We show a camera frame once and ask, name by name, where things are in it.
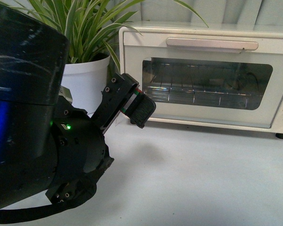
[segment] toaster oven handle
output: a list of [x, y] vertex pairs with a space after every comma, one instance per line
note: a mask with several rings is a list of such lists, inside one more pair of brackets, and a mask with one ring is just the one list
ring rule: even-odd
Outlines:
[[168, 47], [191, 48], [200, 51], [242, 52], [256, 50], [259, 44], [255, 41], [230, 41], [208, 39], [167, 38]]

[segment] white flower pot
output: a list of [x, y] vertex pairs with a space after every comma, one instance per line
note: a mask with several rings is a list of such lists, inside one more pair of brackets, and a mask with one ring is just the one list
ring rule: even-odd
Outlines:
[[106, 86], [110, 56], [102, 60], [65, 65], [61, 85], [70, 89], [76, 108], [92, 115], [102, 101], [101, 91]]

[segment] toaster oven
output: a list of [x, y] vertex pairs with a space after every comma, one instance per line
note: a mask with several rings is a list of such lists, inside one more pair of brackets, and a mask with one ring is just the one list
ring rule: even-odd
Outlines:
[[133, 27], [119, 32], [121, 73], [156, 102], [151, 121], [283, 138], [283, 26]]

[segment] potted plant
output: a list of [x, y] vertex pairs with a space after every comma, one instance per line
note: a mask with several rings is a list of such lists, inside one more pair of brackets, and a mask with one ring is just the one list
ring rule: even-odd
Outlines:
[[[106, 84], [109, 58], [113, 59], [118, 70], [120, 68], [113, 50], [117, 43], [113, 43], [113, 39], [118, 35], [121, 26], [131, 28], [127, 22], [136, 13], [124, 13], [124, 10], [144, 0], [124, 0], [111, 7], [108, 7], [109, 0], [27, 1], [31, 7], [19, 0], [13, 0], [18, 7], [2, 0], [0, 3], [26, 12], [63, 33], [70, 40], [69, 64], [65, 66], [62, 85], [71, 90], [75, 107], [93, 113], [101, 102], [101, 95], [98, 93]], [[180, 0], [173, 1], [200, 17], [190, 5]]]

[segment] table surface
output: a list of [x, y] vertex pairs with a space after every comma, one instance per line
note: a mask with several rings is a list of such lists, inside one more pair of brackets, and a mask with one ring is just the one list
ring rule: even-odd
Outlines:
[[[274, 134], [119, 116], [105, 134], [112, 166], [95, 196], [13, 226], [283, 226], [283, 140]], [[49, 204], [44, 193], [11, 208]]]

